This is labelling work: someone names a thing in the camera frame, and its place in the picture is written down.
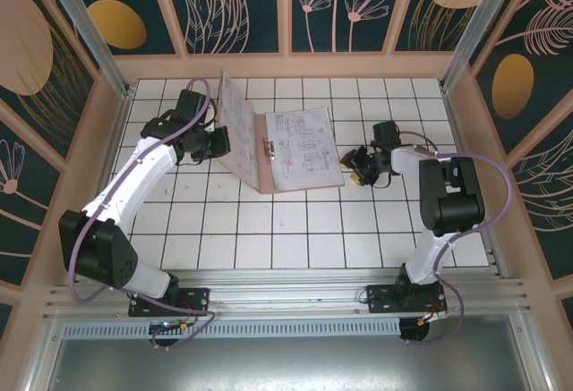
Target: clipboard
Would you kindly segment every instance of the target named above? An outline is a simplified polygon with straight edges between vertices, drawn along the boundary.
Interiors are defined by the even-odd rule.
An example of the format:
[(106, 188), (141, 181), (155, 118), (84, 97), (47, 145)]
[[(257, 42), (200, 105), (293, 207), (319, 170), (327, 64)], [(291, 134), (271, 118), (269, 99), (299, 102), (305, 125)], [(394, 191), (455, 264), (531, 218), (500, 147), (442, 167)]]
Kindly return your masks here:
[(268, 113), (256, 114), (248, 100), (241, 97), (240, 91), (233, 84), (226, 73), (221, 74), (219, 83), (219, 102), (218, 102), (218, 122), (219, 125), (226, 125), (231, 143), (231, 152), (218, 160), (239, 179), (251, 185), (261, 194), (276, 194), (286, 191), (312, 190), (318, 188), (339, 187), (344, 185), (344, 178), (339, 166), (338, 152), (334, 142), (334, 135), (326, 112), (328, 120), (328, 132), (323, 132), (324, 139), (330, 139), (332, 145), (329, 145), (328, 163), (325, 161), (327, 170), (322, 169), (323, 173), (329, 175), (328, 180), (334, 183), (322, 184), (316, 183), (321, 179), (320, 176), (309, 176), (309, 184), (301, 188), (292, 190), (280, 190), (275, 184), (275, 173), (278, 172), (278, 165), (281, 159), (281, 145), (275, 140), (270, 139), (268, 130), (268, 116), (272, 119), (273, 115), (311, 114), (319, 110), (294, 111), (293, 113)]

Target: white tile floor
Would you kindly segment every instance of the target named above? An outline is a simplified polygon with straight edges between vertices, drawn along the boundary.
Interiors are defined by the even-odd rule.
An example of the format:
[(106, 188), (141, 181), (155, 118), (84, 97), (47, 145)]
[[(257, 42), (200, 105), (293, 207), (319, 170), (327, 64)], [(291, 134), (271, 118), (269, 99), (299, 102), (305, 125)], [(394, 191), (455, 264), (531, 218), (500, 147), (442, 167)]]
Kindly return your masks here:
[[(188, 80), (141, 80), (114, 172), (132, 153), (144, 123), (175, 107)], [(209, 80), (214, 97), (218, 80)], [(235, 80), (257, 112), (326, 106), (338, 153), (372, 140), (372, 126), (394, 119), (402, 131), (456, 150), (436, 80)], [(194, 89), (203, 92), (197, 83)], [(416, 138), (402, 136), (403, 142)], [(359, 187), (261, 195), (217, 160), (186, 158), (146, 199), (131, 240), (141, 257), (166, 269), (396, 268), (415, 249), (423, 225), (417, 178), (397, 176), (388, 189)], [(488, 266), (479, 235), (462, 239), (449, 267)]]

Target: decorative wallpaper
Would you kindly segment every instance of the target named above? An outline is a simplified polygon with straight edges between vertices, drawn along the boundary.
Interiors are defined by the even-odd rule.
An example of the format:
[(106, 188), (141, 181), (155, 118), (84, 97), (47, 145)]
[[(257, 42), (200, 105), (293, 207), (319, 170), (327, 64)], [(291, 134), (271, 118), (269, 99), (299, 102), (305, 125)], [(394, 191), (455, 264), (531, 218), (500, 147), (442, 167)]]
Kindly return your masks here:
[(573, 88), (573, 0), (523, 0), (477, 82), (506, 152)]
[(396, 0), (292, 0), (292, 50), (381, 51)]
[(20, 285), (59, 173), (0, 123), (0, 281)]
[(12, 306), (0, 303), (0, 342), (2, 342), (2, 336), (4, 335), (4, 330), (6, 330), (6, 326), (8, 325), (8, 319), (10, 318), (11, 312)]
[(453, 51), (480, 0), (410, 0), (396, 51)]
[(567, 299), (561, 299), (561, 304), (563, 305), (563, 310), (565, 315), (569, 320), (569, 325), (573, 330), (573, 297), (568, 297)]
[(553, 279), (573, 274), (573, 114), (513, 168)]
[(0, 0), (0, 103), (63, 157), (93, 79), (40, 0)]
[(174, 54), (157, 0), (83, 0), (113, 55)]
[(190, 54), (277, 53), (277, 0), (173, 0)]
[(492, 34), (492, 30), (494, 29), (495, 26), (497, 26), (498, 22), (500, 21), (501, 16), (503, 15), (503, 13), (505, 13), (505, 10), (507, 9), (509, 2), (511, 2), (511, 0), (503, 0), (503, 2), (501, 2), (501, 5), (500, 5), (498, 11), (493, 16), (492, 22), (490, 22), (490, 25), (488, 26), (487, 30), (483, 34), (482, 40), (480, 40), (480, 42), (477, 44), (477, 47), (475, 48), (474, 53), (469, 58), (469, 63), (471, 65), (473, 65), (475, 63), (475, 60), (477, 59), (477, 57), (482, 53), (482, 50), (483, 50), (483, 47), (485, 46), (485, 43), (489, 40), (490, 35)]

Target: purple cable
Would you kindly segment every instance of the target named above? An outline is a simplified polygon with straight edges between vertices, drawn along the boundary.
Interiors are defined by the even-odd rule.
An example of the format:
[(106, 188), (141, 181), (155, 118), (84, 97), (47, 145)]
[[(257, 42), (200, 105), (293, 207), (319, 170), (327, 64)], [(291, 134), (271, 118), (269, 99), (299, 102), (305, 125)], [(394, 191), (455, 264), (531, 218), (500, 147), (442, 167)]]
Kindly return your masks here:
[(513, 198), (513, 189), (511, 187), (511, 179), (509, 178), (509, 174), (508, 172), (499, 164), (496, 163), (495, 161), (493, 161), (491, 158), (487, 157), (487, 156), (483, 156), (481, 154), (473, 154), (473, 153), (453, 153), (453, 154), (439, 154), (439, 153), (435, 153), (432, 154), (429, 150), (427, 150), (426, 148), (422, 148), (422, 147), (415, 147), (415, 151), (420, 153), (420, 154), (424, 154), (428, 157), (435, 157), (438, 159), (442, 159), (442, 158), (472, 158), (474, 160), (480, 160), (483, 161), (493, 167), (495, 167), (500, 174), (503, 176), (503, 180), (505, 181), (507, 190), (508, 190), (508, 194), (507, 197), (505, 199), (505, 203), (503, 204), (503, 208), (501, 208), (500, 213), (493, 219), (491, 219), (490, 221), (488, 221), (487, 223), (483, 223), (478, 225), (477, 227), (474, 227), (470, 230), (467, 230), (463, 233), (460, 234), (455, 234), (454, 236), (452, 236), (446, 243), (444, 243), (444, 246), (441, 248), (440, 252), (438, 253), (438, 256), (436, 257), (436, 260), (433, 262), (433, 274), (436, 276), (436, 279), (438, 279), (438, 281), (442, 284), (447, 286), (458, 298), (459, 300), (459, 321), (456, 324), (456, 327), (446, 336), (444, 337), (439, 337), (436, 339), (432, 339), (432, 340), (428, 340), (428, 341), (407, 341), (412, 342), (412, 343), (416, 343), (416, 344), (442, 344), (448, 340), (450, 340), (450, 338), (455, 335), (459, 329), (462, 327), (462, 324), (464, 322), (464, 313), (466, 311), (466, 307), (464, 306), (464, 300), (462, 298), (462, 295), (459, 293), (459, 291), (456, 289), (456, 287), (452, 284), (450, 284), (448, 281), (446, 281), (445, 279), (443, 279), (440, 274), (438, 273), (438, 266), (440, 265), (440, 261), (441, 258), (446, 254), (446, 252), (448, 251), (448, 248), (453, 245), (456, 241), (458, 241), (459, 239), (461, 239), (464, 236), (467, 236), (469, 234), (473, 234), (473, 233), (479, 233), (482, 230), (485, 230), (488, 227), (491, 227), (492, 225), (495, 225), (496, 223), (498, 223), (503, 216), (508, 212), (509, 209), (509, 204), (511, 203), (511, 199)]
[[(133, 162), (129, 165), (129, 167), (125, 170), (125, 172), (123, 172), (121, 174), (121, 176), (117, 179), (117, 181), (114, 183), (114, 185), (112, 185), (112, 187), (109, 189), (109, 192), (107, 193), (106, 197), (102, 200), (101, 204), (99, 205), (99, 207), (96, 209), (96, 211), (94, 212), (94, 214), (90, 217), (90, 219), (88, 219), (88, 222), (85, 224), (85, 226), (80, 230), (80, 234), (78, 234), (78, 238), (75, 241), (75, 244), (73, 246), (72, 249), (72, 255), (70, 257), (70, 266), (69, 266), (69, 270), (68, 270), (68, 275), (69, 275), (69, 282), (68, 282), (68, 286), (70, 287), (70, 294), (72, 296), (72, 298), (80, 303), (80, 304), (84, 304), (84, 303), (88, 303), (91, 302), (92, 300), (94, 300), (96, 297), (98, 297), (101, 293), (103, 293), (104, 291), (106, 291), (106, 289), (108, 288), (107, 285), (103, 285), (101, 288), (99, 288), (94, 294), (92, 294), (91, 296), (82, 299), (80, 297), (80, 295), (77, 293), (76, 289), (75, 289), (75, 263), (78, 259), (78, 253), (80, 251), (80, 247), (81, 247), (81, 243), (83, 242), (83, 240), (86, 238), (86, 235), (88, 234), (88, 231), (91, 229), (91, 227), (94, 225), (94, 223), (96, 222), (96, 220), (98, 219), (99, 215), (105, 210), (106, 208), (106, 204), (111, 200), (111, 198), (114, 196), (114, 194), (117, 192), (117, 190), (119, 190), (119, 187), (122, 185), (122, 183), (124, 183), (124, 181), (127, 179), (127, 177), (130, 175), (130, 173), (133, 171), (133, 169), (149, 154), (151, 153), (151, 151), (153, 151), (154, 149), (160, 147), (161, 145), (165, 145), (166, 143), (170, 142), (171, 140), (177, 138), (178, 136), (181, 136), (183, 133), (187, 132), (189, 129), (191, 129), (200, 119), (201, 117), (207, 112), (207, 109), (209, 108), (209, 104), (210, 104), (210, 99), (211, 99), (211, 90), (210, 90), (210, 85), (207, 82), (206, 79), (204, 78), (193, 78), (189, 81), (189, 83), (187, 84), (187, 89), (191, 89), (193, 84), (195, 83), (195, 81), (201, 81), (203, 84), (205, 84), (205, 101), (203, 104), (203, 107), (200, 109), (199, 113), (188, 123), (186, 124), (183, 128), (181, 128), (180, 130), (178, 130), (175, 133), (170, 134), (169, 136), (167, 136), (165, 139), (163, 140), (158, 140), (156, 143), (154, 143), (153, 145), (151, 145), (150, 147), (148, 147), (147, 149), (145, 149), (135, 160), (133, 160)], [(127, 292), (131, 295), (134, 296), (138, 296), (137, 294), (131, 293), (131, 292)], [(158, 302), (155, 299), (152, 299), (144, 294), (139, 295), (140, 298), (142, 298), (143, 300), (153, 303), (161, 308), (167, 309), (167, 310), (172, 310), (175, 312), (181, 312), (181, 313), (186, 313), (188, 315), (203, 315), (205, 313), (209, 313), (211, 315), (211, 318), (205, 322), (205, 324), (203, 324), (201, 327), (199, 327), (193, 334), (192, 334), (192, 338), (194, 336), (196, 336), (198, 333), (200, 333), (213, 319), (215, 319), (216, 313), (209, 311), (209, 310), (190, 310), (190, 309), (180, 309), (180, 308), (176, 308), (174, 306), (169, 306), (165, 303), (162, 302)], [(184, 340), (184, 342), (187, 342), (189, 340), (191, 340), (191, 338), (187, 337)]]
[(406, 131), (406, 132), (400, 132), (400, 134), (409, 134), (411, 136), (417, 136), (418, 138), (422, 138), (428, 143), (428, 145), (430, 145), (432, 148), (434, 148), (436, 151), (438, 151), (438, 146), (433, 142), (433, 140), (431, 140), (427, 136), (424, 136), (421, 133)]

